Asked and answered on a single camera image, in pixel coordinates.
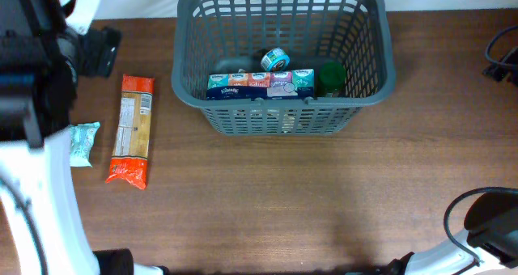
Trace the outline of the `mint green snack pouch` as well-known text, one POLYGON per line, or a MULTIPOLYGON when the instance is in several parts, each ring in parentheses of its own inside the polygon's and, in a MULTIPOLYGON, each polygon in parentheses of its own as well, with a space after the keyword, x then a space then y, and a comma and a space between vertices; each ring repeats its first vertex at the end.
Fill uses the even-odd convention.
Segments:
POLYGON ((91 167, 90 152, 94 145, 100 122, 71 125, 70 165, 72 167, 91 167))

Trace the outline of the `orange biscuit packet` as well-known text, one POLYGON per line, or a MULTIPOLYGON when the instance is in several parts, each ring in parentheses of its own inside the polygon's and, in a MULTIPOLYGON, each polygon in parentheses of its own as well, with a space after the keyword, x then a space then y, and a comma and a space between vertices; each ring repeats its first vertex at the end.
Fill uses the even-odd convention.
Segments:
POLYGON ((124 180, 144 190, 147 186, 153 78, 125 74, 121 85, 121 106, 106 183, 124 180))

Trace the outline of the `green lid jar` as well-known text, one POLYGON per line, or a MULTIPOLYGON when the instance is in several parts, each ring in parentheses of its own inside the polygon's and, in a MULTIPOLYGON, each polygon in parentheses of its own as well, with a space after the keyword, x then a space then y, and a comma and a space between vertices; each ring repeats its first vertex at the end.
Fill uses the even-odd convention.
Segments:
POLYGON ((339 97, 345 88, 346 69, 339 62, 325 63, 319 70, 316 82, 317 97, 339 97))

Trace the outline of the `blue round tin can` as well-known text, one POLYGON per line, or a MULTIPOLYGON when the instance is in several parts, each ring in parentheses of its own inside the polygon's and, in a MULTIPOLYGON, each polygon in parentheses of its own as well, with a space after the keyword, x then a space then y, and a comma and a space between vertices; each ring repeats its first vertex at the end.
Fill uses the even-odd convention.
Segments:
POLYGON ((281 48, 274 48, 268 51, 261 59, 261 68, 267 72, 282 71, 290 63, 287 53, 281 48))

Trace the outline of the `blue biscuit box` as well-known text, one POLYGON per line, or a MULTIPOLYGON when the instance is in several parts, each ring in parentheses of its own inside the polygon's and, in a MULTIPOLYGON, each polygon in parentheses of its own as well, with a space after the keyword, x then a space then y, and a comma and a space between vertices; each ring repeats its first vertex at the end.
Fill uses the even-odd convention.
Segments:
POLYGON ((314 96, 314 70, 212 74, 207 100, 307 99, 314 96))

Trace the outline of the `beige brown snack bag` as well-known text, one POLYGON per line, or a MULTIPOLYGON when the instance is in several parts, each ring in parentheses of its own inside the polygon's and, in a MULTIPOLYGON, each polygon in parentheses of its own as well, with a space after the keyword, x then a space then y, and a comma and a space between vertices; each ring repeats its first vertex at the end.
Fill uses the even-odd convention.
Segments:
MULTIPOLYGON (((294 99, 255 99, 254 101, 275 101, 275 100, 294 100, 294 99)), ((249 110, 253 121, 253 132, 259 131, 259 120, 265 119, 264 127, 267 133, 289 133, 295 127, 296 110, 280 108, 280 106, 269 105, 267 108, 251 108, 249 110)))

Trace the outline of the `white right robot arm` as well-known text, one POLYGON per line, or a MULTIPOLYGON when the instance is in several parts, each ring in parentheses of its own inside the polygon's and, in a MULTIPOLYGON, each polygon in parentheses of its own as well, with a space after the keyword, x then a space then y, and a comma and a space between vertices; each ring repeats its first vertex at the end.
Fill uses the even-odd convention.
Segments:
POLYGON ((394 260, 386 274, 479 274, 517 266, 517 189, 483 187, 456 197, 443 217, 447 239, 425 252, 394 260), (464 228, 454 235, 453 209, 478 196, 465 215, 464 228))

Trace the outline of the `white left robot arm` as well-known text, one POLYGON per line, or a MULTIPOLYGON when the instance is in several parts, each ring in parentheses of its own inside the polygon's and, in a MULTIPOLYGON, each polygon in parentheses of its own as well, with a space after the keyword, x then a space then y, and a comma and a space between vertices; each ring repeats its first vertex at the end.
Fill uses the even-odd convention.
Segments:
POLYGON ((91 249, 70 169, 79 77, 108 77, 121 33, 100 0, 1 0, 1 203, 24 274, 165 274, 91 249))

